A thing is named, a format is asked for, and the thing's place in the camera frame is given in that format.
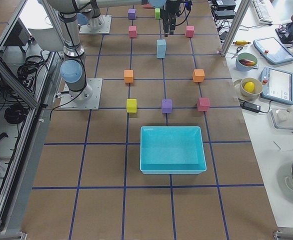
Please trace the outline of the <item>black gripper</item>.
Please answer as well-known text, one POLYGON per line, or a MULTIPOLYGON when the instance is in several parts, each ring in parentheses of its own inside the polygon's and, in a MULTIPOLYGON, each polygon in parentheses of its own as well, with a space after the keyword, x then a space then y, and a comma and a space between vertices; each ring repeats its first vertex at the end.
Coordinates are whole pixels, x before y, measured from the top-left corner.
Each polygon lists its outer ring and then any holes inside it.
POLYGON ((169 33, 170 25, 170 35, 174 34, 176 17, 181 15, 180 4, 181 0, 167 0, 164 7, 161 9, 161 18, 163 23, 164 36, 167 37, 169 33))

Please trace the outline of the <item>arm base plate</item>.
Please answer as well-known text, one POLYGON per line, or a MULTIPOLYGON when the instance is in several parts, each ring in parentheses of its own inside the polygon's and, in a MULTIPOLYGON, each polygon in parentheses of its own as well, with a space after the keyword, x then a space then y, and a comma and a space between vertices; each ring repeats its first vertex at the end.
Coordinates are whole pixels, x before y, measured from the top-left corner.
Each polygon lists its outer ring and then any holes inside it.
POLYGON ((82 25, 79 29, 80 35, 107 35, 111 30, 111 15, 100 15, 91 18, 88 24, 82 25))
POLYGON ((69 91, 68 85, 64 84, 64 91, 60 98, 59 109, 61 110, 98 110, 100 106, 101 92, 103 79, 102 78, 87 78, 87 86, 78 96, 75 92, 69 91))

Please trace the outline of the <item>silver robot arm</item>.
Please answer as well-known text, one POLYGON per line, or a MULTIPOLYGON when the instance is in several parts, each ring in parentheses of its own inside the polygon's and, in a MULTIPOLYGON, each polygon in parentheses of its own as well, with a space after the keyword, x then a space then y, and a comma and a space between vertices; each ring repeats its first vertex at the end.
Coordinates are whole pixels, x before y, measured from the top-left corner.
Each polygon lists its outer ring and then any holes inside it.
POLYGON ((88 10, 90 17, 100 14, 95 0, 43 0, 44 6, 56 11, 63 39, 65 62, 60 74, 68 86, 70 97, 82 101, 92 95, 85 70, 86 54, 80 41, 78 14, 88 10))

